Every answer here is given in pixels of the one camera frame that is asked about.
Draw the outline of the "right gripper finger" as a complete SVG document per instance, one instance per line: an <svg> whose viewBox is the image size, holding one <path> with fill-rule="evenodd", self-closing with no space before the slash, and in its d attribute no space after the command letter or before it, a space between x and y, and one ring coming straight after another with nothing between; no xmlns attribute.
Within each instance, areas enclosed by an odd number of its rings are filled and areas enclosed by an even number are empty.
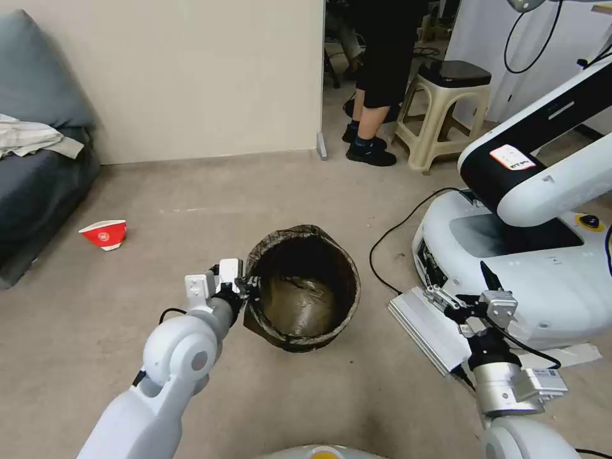
<svg viewBox="0 0 612 459"><path fill-rule="evenodd" d="M480 261L479 263L481 273L483 274L483 279L486 284L487 291L504 291L504 288L499 280L499 277L493 273L493 271L489 268L489 266L484 262Z"/></svg>
<svg viewBox="0 0 612 459"><path fill-rule="evenodd" d="M459 294L455 296L438 285L428 286L424 295L452 321L466 321L470 317L477 317L479 312L479 296L477 295Z"/></svg>

